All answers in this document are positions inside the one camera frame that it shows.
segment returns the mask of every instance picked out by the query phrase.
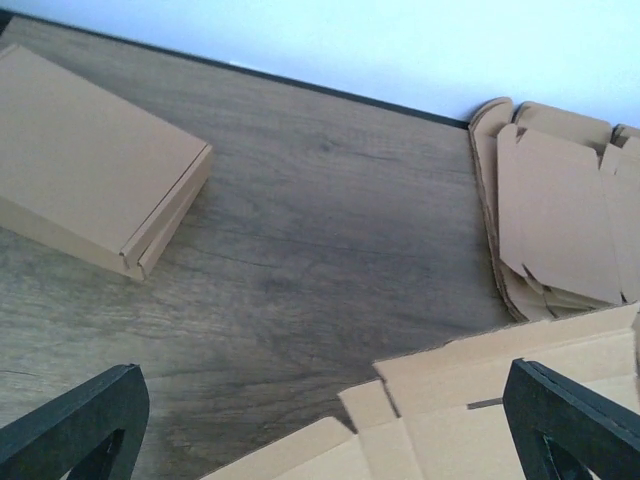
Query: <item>gray wood tabletop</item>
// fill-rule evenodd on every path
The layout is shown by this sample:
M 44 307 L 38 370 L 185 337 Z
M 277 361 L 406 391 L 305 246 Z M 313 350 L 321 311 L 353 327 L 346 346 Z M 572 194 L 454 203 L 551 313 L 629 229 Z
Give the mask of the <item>gray wood tabletop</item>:
M 510 321 L 466 131 L 27 19 L 1 42 L 216 159 L 145 283 L 0 229 L 0 426 L 138 363 L 151 418 L 134 478 L 196 479 L 344 419 L 336 393 L 373 360 Z

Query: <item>wooden table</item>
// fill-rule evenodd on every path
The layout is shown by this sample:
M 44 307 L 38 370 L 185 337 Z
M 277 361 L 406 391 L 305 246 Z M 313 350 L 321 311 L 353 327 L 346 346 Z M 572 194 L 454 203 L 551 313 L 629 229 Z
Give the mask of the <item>wooden table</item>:
M 139 363 L 152 413 L 134 478 L 196 479 L 344 418 L 336 393 L 373 360 L 509 322 L 466 131 L 26 19 L 1 41 L 217 157 L 146 283 L 0 230 L 0 425 Z

